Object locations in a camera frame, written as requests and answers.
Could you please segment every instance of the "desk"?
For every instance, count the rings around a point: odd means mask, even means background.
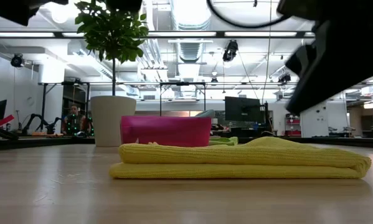
[[[373,165],[363,180],[113,180],[118,161],[91,144],[0,151],[0,223],[373,223]]]

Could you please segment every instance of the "pink plastic bin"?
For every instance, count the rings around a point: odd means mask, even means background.
[[[180,118],[159,116],[123,116],[122,143],[156,142],[165,146],[208,146],[211,118]]]

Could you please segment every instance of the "plant stem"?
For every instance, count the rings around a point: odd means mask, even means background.
[[[113,58],[113,89],[112,95],[116,95],[116,58]]]

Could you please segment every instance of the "ceiling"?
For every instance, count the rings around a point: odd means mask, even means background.
[[[153,3],[153,26],[155,30],[173,30],[170,0],[147,0]],[[194,16],[194,8],[205,0],[188,0],[185,4],[184,13]],[[229,19],[237,22],[261,23],[278,17],[276,7],[278,0],[258,0],[258,6],[253,7],[253,1],[248,0],[214,0],[214,7]],[[52,18],[50,7],[43,6],[36,16],[34,16],[28,27],[17,25],[13,22],[0,18],[0,31],[76,31],[74,18],[77,15],[76,9],[66,9],[61,15],[67,15],[67,20],[63,23],[57,23]],[[275,26],[266,27],[258,30],[271,31],[310,31],[313,23],[300,19],[291,18]],[[210,17],[210,26],[207,30],[237,30],[237,27],[230,26],[219,20],[215,16]],[[219,82],[248,82],[247,75],[252,82],[264,82],[267,76],[279,71],[287,58],[301,44],[308,44],[312,39],[236,39],[238,43],[238,53],[230,66],[224,68],[222,54],[224,47],[227,46],[230,39],[210,39],[212,42],[206,43],[202,56],[198,63],[202,65],[198,68],[198,76],[194,81],[210,82],[213,77],[212,72],[217,72]],[[85,46],[83,40],[72,40],[76,46]],[[81,58],[74,55],[69,50],[70,40],[63,39],[0,39],[0,49],[11,47],[42,47],[52,52],[66,64],[65,76],[79,77],[85,81],[108,82],[106,76],[96,70],[93,58]],[[169,43],[169,39],[158,39],[159,51],[164,65],[168,68],[167,76],[169,79],[177,80],[179,78],[179,59],[177,56],[176,44]],[[102,66],[111,71],[111,62],[102,62]],[[116,67],[116,74],[123,80],[140,81],[141,66],[138,62],[125,62]]]

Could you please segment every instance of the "potted plant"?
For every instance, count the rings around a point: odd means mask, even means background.
[[[143,56],[138,47],[148,35],[146,14],[106,8],[103,0],[75,3],[80,11],[75,24],[81,24],[77,33],[84,33],[87,49],[97,54],[99,60],[113,62],[112,96],[96,96],[91,99],[92,118],[97,146],[119,146],[121,116],[133,115],[136,100],[116,95],[116,60],[120,64],[134,62]]]

